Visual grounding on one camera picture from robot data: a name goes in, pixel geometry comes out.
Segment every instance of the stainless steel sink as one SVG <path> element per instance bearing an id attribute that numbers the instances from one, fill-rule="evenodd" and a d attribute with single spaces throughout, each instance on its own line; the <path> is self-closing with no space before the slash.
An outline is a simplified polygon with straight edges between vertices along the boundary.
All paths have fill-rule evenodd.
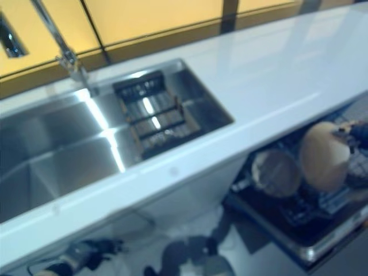
<path id="1" fill-rule="evenodd" d="M 0 223 L 232 122 L 181 60 L 96 89 L 0 118 Z"/>

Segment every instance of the metal rack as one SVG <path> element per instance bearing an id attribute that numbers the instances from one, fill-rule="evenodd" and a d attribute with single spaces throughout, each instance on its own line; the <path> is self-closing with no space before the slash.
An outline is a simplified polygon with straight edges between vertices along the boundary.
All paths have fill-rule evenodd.
<path id="1" fill-rule="evenodd" d="M 184 143 L 200 134 L 200 126 L 154 71 L 144 79 L 116 83 L 126 120 L 144 158 Z"/>

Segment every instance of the kitchen faucet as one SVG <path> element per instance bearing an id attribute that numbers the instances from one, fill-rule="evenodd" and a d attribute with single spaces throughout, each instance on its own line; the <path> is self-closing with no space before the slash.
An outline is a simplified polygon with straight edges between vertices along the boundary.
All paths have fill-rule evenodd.
<path id="1" fill-rule="evenodd" d="M 64 38 L 60 34 L 50 14 L 42 3 L 42 0 L 30 0 L 41 17 L 43 23 L 50 31 L 51 35 L 55 39 L 56 43 L 60 47 L 61 56 L 57 56 L 56 59 L 60 65 L 63 66 L 69 73 L 69 76 L 77 81 L 82 82 L 83 86 L 88 89 L 91 98 L 97 95 L 97 92 L 92 89 L 87 81 L 88 74 L 81 61 L 77 58 L 75 52 L 68 47 Z"/>
<path id="2" fill-rule="evenodd" d="M 60 65 L 68 71 L 69 76 L 73 80 L 82 82 L 83 86 L 88 89 L 91 98 L 96 96 L 97 91 L 92 89 L 87 81 L 88 74 L 86 69 L 82 65 L 81 61 L 77 58 L 75 52 L 69 48 L 64 41 L 64 38 L 47 12 L 47 9 L 43 5 L 42 0 L 30 1 L 60 47 L 61 56 L 57 56 L 56 60 L 58 60 Z M 8 57 L 20 58 L 28 53 L 21 40 L 16 35 L 15 31 L 7 22 L 3 13 L 0 13 L 0 42 L 3 45 Z"/>

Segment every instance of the white countertop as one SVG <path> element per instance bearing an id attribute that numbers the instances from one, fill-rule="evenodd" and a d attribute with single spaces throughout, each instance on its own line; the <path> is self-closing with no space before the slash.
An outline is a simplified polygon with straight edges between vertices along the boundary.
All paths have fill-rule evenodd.
<path id="1" fill-rule="evenodd" d="M 181 58 L 235 122 L 1 224 L 0 267 L 362 94 L 368 89 L 367 30 L 368 3 L 362 3 L 233 32 L 92 72 L 91 80 L 98 82 Z M 2 100 L 0 110 L 13 112 L 75 85 L 63 80 L 39 87 Z"/>

